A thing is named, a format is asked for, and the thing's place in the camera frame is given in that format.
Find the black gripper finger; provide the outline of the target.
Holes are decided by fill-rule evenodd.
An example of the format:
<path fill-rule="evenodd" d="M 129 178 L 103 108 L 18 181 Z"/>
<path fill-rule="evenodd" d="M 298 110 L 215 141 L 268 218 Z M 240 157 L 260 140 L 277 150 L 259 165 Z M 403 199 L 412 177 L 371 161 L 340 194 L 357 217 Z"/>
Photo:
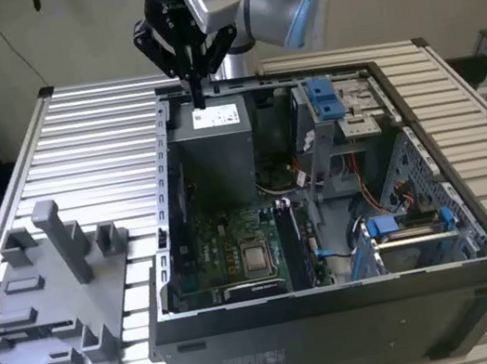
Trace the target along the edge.
<path fill-rule="evenodd" d="M 155 37 L 152 26 L 146 19 L 137 21 L 133 27 L 133 44 L 163 74 L 169 78 L 178 78 L 191 96 L 195 105 L 195 97 L 191 84 L 191 72 L 187 52 L 183 46 L 177 46 L 174 52 L 169 51 Z"/>
<path fill-rule="evenodd" d="M 230 46 L 236 37 L 236 27 L 227 25 L 217 30 L 211 46 L 203 50 L 205 36 L 202 41 L 191 44 L 191 87 L 195 103 L 195 108 L 205 109 L 204 92 L 202 81 L 210 74 L 215 74 L 220 67 L 222 60 L 230 50 Z"/>

